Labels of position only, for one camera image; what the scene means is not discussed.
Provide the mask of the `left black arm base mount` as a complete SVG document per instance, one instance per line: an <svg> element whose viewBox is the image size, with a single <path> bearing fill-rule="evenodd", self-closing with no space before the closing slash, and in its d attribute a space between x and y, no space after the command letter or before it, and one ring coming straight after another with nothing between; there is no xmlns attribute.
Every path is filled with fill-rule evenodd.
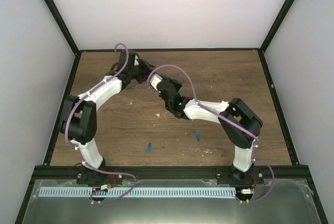
<svg viewBox="0 0 334 224"><path fill-rule="evenodd" d="M103 185L121 184L123 178L118 175L104 174L96 172L86 167L81 167L78 173L77 184Z"/></svg>

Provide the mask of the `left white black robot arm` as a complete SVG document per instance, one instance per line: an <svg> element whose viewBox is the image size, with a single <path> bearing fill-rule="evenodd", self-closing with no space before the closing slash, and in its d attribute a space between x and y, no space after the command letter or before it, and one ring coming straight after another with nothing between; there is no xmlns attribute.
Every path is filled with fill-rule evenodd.
<svg viewBox="0 0 334 224"><path fill-rule="evenodd" d="M101 81L78 96L65 98L58 131L64 135L65 142L78 151L81 164L94 184L103 183L107 173L95 141L97 111L112 96L125 90L132 80L139 84L146 81L154 68L136 51L121 50L118 62Z"/></svg>

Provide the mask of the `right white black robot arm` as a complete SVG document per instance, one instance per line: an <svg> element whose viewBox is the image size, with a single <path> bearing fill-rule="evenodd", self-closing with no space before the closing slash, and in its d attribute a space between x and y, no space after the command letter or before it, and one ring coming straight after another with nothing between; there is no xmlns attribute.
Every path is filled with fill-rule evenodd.
<svg viewBox="0 0 334 224"><path fill-rule="evenodd" d="M239 184L251 177L254 150L263 126L262 120L239 98L230 102L200 101L181 96L182 85L176 80L154 75L151 86L165 102L165 108L178 119L204 120L220 124L234 145L232 179Z"/></svg>

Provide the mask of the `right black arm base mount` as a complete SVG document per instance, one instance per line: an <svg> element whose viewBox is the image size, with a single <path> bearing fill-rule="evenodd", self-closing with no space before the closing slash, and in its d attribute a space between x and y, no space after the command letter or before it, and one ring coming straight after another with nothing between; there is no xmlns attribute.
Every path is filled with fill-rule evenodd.
<svg viewBox="0 0 334 224"><path fill-rule="evenodd" d="M242 172L232 165L216 168L216 178L220 184L251 185L255 182L263 184L264 180L259 177L259 173L260 170L255 168L254 165L251 165L246 172Z"/></svg>

